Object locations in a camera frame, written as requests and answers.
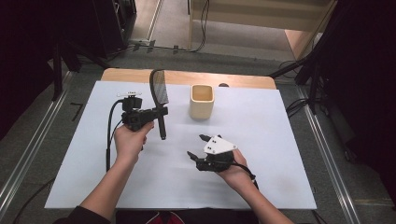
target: person's left hand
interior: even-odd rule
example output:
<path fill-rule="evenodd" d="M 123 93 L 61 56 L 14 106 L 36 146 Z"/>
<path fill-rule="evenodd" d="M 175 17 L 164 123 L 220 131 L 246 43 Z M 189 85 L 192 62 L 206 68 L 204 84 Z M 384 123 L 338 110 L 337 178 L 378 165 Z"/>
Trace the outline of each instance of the person's left hand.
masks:
<path fill-rule="evenodd" d="M 142 146 L 146 144 L 146 134 L 153 128 L 154 121 L 147 123 L 137 132 L 131 131 L 125 125 L 120 126 L 114 133 L 117 160 L 126 160 L 135 165 Z"/>

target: human arm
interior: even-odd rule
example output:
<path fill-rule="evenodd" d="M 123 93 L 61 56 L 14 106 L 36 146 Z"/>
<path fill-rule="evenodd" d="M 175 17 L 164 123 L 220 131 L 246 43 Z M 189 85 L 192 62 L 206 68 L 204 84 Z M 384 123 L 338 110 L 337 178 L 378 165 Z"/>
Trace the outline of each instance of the human arm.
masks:
<path fill-rule="evenodd" d="M 239 149 L 233 151 L 233 156 L 237 163 L 248 166 Z M 248 173 L 241 167 L 232 165 L 228 170 L 220 172 L 219 176 L 241 195 L 256 214 L 261 224 L 292 223 L 260 193 Z"/>
<path fill-rule="evenodd" d="M 81 207 L 93 211 L 110 220 L 128 178 L 137 163 L 139 152 L 146 143 L 146 134 L 154 127 L 154 122 L 132 132 L 120 126 L 114 134 L 117 158 L 113 166 L 95 189 L 81 203 Z"/>

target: comb teeth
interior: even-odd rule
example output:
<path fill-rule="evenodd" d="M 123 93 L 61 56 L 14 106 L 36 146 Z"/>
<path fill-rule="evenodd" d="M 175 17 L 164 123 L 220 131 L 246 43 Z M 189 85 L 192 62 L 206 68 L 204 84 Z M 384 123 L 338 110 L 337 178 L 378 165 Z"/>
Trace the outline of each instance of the comb teeth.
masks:
<path fill-rule="evenodd" d="M 159 104 L 168 104 L 168 93 L 165 86 L 165 75 L 163 71 L 157 71 L 153 77 L 154 93 Z"/>

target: white plastic part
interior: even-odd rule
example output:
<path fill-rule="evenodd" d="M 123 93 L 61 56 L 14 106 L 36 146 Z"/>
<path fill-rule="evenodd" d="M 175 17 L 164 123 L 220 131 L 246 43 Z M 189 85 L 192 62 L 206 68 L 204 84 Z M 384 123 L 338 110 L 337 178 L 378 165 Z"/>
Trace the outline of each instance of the white plastic part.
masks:
<path fill-rule="evenodd" d="M 237 148 L 237 145 L 228 142 L 218 136 L 214 136 L 207 142 L 206 146 L 204 147 L 204 152 L 217 155 L 223 152 L 232 151 Z"/>
<path fill-rule="evenodd" d="M 123 96 L 136 96 L 136 95 L 141 95 L 142 92 L 137 92 L 137 91 L 128 91 L 126 93 L 117 93 L 117 97 L 123 97 Z"/>

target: white tabletop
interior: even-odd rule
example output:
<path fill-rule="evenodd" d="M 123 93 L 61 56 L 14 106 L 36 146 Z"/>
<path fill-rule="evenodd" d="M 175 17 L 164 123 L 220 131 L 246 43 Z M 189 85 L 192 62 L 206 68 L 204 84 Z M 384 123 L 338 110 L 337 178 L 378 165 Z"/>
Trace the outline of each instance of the white tabletop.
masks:
<path fill-rule="evenodd" d="M 166 85 L 170 103 L 164 117 L 166 140 L 158 125 L 148 134 L 139 162 L 118 208 L 249 209 L 214 173 L 200 172 L 187 151 L 205 157 L 199 134 L 221 136 L 239 146 L 260 191 L 279 209 L 316 209 L 299 150 L 279 91 L 215 88 L 208 120 L 191 119 L 190 86 Z M 142 109 L 154 107 L 148 83 L 96 82 L 46 203 L 46 208 L 74 208 L 106 172 L 106 130 L 117 93 L 140 91 Z M 116 106 L 112 123 L 120 121 Z M 111 160 L 116 157 L 114 142 Z"/>

